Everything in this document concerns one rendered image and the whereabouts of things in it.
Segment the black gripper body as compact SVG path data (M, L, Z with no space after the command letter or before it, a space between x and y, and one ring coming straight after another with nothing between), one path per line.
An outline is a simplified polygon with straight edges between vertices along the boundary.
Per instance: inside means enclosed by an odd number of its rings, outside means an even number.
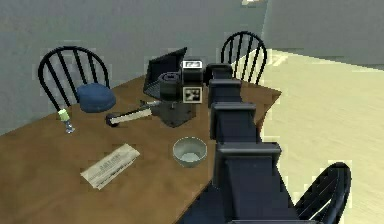
M196 116L196 106L183 102L180 76L176 72L167 72L161 74L158 81L160 100L151 108L152 114L172 128L193 119Z

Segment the black laptop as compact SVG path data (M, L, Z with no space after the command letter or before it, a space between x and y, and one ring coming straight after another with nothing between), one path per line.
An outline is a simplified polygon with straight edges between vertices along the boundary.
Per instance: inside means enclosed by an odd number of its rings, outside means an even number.
M180 63L187 52L187 48L180 48L176 51L162 55L149 61L146 79L143 86L143 93L155 99L160 98L160 84L158 78L163 73L178 72Z

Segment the blue round cushion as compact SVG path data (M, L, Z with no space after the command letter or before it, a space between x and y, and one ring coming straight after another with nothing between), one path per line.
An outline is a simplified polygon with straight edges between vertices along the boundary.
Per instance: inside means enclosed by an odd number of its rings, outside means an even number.
M100 113L111 109L116 104L116 97L111 89L90 83L77 88L80 108L86 113Z

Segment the folded newspaper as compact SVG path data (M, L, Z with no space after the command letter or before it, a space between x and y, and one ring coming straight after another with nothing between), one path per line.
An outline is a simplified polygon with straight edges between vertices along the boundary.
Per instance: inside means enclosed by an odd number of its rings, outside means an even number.
M124 144L81 173L93 187L101 190L122 171L133 164L140 152Z

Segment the grey bowl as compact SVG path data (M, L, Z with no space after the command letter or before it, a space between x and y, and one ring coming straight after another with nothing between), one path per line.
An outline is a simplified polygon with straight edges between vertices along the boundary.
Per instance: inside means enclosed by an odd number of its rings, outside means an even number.
M172 154L179 165L193 168L207 157L207 145L197 137L183 137L173 145Z

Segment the small green-capped bottle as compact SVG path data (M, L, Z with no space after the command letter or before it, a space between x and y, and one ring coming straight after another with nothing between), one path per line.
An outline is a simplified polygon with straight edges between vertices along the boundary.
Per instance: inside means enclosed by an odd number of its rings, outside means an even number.
M75 131L75 128L71 124L70 116L69 116L68 112L65 109L61 109L58 111L58 115L60 117L60 120L64 123L64 125L66 127L66 132L68 134L73 133Z

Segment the brown wooden table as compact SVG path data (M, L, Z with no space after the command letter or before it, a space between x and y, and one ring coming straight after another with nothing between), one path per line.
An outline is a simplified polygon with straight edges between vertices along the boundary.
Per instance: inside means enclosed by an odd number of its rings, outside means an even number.
M172 155L185 136L215 147L206 104L178 128L156 117L111 128L103 114L69 112L72 134L49 115L0 136L0 224L173 224L211 178L211 157L183 168ZM81 172L123 144L139 157L102 190L92 188Z

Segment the black spindle-back chair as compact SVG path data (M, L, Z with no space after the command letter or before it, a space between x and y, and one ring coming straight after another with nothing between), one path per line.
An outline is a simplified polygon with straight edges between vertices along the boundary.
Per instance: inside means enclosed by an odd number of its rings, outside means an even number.
M295 204L298 218L339 224L350 194L351 169L336 162L324 169Z
M220 62L232 66L233 76L258 85L267 64L268 53L263 40L253 32L230 35L220 52Z
M103 74L104 74L105 87L110 89L109 72L108 72L107 67L106 67L105 63L103 62L103 60L96 53L94 53L94 52L92 52L89 49L86 49L84 47L80 47L80 46L66 45L66 46L56 47L53 50L50 50L48 53L46 53L42 57L42 59L41 59L41 61L39 63L39 66L38 66L38 79L39 79L39 83L40 83L41 87L43 88L44 92L46 93L47 97L50 99L50 101L53 104L53 106L56 109L56 111L60 111L61 108L60 108L57 100L53 96L51 90L49 89L49 87L46 84L46 81L45 81L45 78L44 78L44 68L48 69L51 77L53 78L53 80L54 80L54 82L56 84L56 87L58 88L58 91L59 91L61 97L63 98L63 100L65 102L65 105L67 107L70 107L71 103L70 103L70 101L69 101L69 99L68 99L68 97L66 95L66 92L65 92L62 84L60 83L58 75L57 75L57 73L56 73L56 71L53 68L53 65L51 63L50 58L53 57L54 55L56 55L58 57L58 59L59 59L61 67L62 67L62 69L63 69L63 71L65 73L67 81L68 81L68 83L70 85L70 88L72 90L72 93L75 95L76 101L80 102L80 99L79 99L79 97L77 95L77 89L75 88L73 79L72 79L72 77L71 77L71 75L70 75L70 73L68 71L67 64L66 64L66 62L64 60L64 56L62 54L63 51L71 51L72 52L73 56L75 57L76 65L78 67L81 80L82 80L82 82L85 85L88 85L88 81L85 78L85 73L84 73L84 69L83 69L83 66L82 66L82 62L81 62L79 53L82 52L82 53L87 55L87 60L88 60L89 67L90 67L90 70L91 70L92 78L93 78L93 81L95 83L98 83L98 77L97 77L96 68L95 68L95 61L97 61L99 63L99 65L100 65L100 67L102 68L102 71L103 71Z

